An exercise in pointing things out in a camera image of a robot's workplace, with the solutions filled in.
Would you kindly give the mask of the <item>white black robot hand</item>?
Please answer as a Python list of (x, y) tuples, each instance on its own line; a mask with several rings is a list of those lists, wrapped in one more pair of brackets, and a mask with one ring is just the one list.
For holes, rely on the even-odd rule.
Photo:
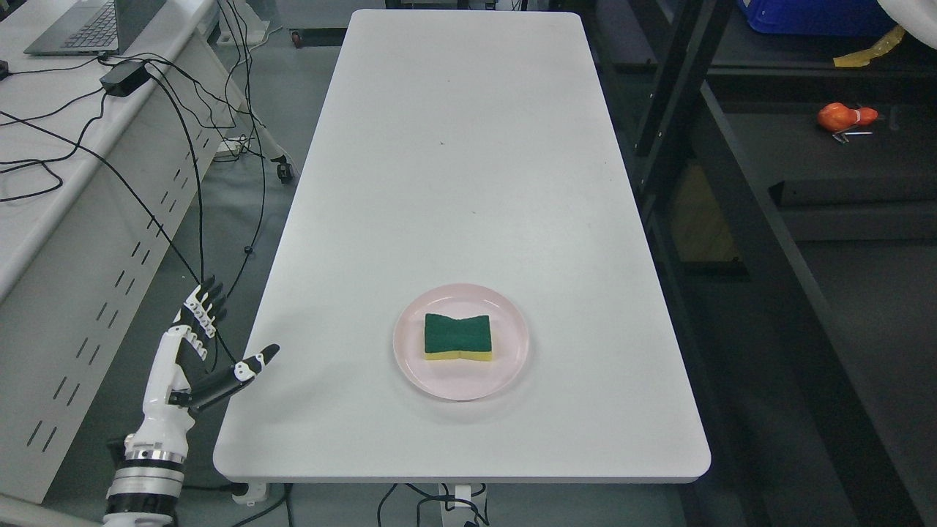
[(183, 464), (187, 433), (202, 411), (254, 382), (277, 356), (270, 344), (227, 368), (207, 373), (208, 344), (225, 316), (223, 284), (214, 276), (194, 287), (160, 338), (143, 396), (143, 423), (124, 441), (124, 460)]

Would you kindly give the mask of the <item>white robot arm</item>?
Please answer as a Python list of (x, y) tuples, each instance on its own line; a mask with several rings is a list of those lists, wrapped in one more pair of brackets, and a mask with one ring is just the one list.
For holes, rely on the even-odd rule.
[(104, 526), (176, 526), (184, 483), (181, 454), (164, 449), (128, 452), (108, 488)]

